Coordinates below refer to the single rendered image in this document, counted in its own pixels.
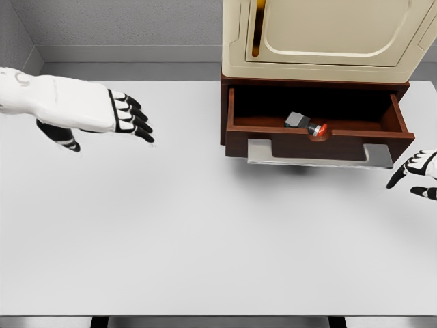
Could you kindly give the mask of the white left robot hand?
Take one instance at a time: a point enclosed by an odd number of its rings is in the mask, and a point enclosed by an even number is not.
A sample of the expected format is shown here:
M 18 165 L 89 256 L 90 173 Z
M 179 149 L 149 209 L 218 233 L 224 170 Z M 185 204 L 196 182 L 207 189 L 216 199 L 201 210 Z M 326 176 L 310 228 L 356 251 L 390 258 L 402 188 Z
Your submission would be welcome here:
M 52 141 L 73 152 L 81 147 L 72 131 L 123 133 L 154 143 L 153 129 L 133 97 L 92 83 L 53 77 L 53 97 L 36 111 L 37 127 Z

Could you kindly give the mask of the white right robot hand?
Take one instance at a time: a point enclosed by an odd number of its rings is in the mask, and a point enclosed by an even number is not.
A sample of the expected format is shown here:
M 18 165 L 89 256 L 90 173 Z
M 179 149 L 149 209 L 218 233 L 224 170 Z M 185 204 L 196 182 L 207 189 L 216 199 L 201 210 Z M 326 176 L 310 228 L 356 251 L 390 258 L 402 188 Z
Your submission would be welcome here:
M 437 149 L 420 150 L 408 158 L 391 176 L 386 184 L 387 189 L 393 188 L 408 174 L 429 176 L 437 181 Z M 411 194 L 437 201 L 437 187 L 412 187 Z

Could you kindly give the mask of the grey switch with red button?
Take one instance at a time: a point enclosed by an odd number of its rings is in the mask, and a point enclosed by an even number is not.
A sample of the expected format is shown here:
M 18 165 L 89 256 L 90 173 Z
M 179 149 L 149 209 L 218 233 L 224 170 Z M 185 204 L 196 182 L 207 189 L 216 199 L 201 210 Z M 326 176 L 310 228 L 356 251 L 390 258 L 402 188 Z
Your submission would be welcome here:
M 291 112 L 285 120 L 286 128 L 305 128 L 311 136 L 322 137 L 328 131 L 327 124 L 319 125 L 311 121 L 311 118 L 297 112 Z

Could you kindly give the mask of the brown wooden drawer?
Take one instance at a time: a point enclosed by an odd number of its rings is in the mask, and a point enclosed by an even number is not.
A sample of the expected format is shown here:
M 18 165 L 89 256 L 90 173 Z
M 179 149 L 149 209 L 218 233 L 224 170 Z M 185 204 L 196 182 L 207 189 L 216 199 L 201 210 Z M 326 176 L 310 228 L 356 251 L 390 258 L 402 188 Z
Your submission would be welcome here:
M 327 124 L 327 133 L 284 127 L 291 112 Z M 392 92 L 255 85 L 230 87 L 224 134 L 231 157 L 246 157 L 249 139 L 267 139 L 274 157 L 353 161 L 365 159 L 364 144 L 387 145 L 396 161 L 415 139 Z

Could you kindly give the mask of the cream cabinet door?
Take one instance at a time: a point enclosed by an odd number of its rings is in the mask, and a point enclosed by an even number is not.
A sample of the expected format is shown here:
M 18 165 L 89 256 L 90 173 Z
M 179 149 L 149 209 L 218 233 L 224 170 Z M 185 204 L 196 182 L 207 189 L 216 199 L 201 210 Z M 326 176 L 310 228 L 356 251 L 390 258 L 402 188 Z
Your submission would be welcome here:
M 248 62 L 391 68 L 431 21 L 437 0 L 266 0 L 254 55 L 256 5 Z

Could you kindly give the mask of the cream cabinet with brown base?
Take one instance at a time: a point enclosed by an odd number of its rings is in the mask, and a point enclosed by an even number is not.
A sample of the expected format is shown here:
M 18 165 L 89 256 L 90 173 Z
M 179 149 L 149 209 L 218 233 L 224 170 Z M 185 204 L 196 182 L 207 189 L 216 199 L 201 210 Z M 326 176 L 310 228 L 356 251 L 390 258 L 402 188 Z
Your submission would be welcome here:
M 303 87 L 324 89 L 380 90 L 394 93 L 398 102 L 409 80 L 437 38 L 437 5 L 431 21 L 414 38 L 396 67 L 276 64 L 246 60 L 251 3 L 257 0 L 223 0 L 223 45 L 221 73 L 221 144 L 225 147 L 228 93 L 232 86 Z

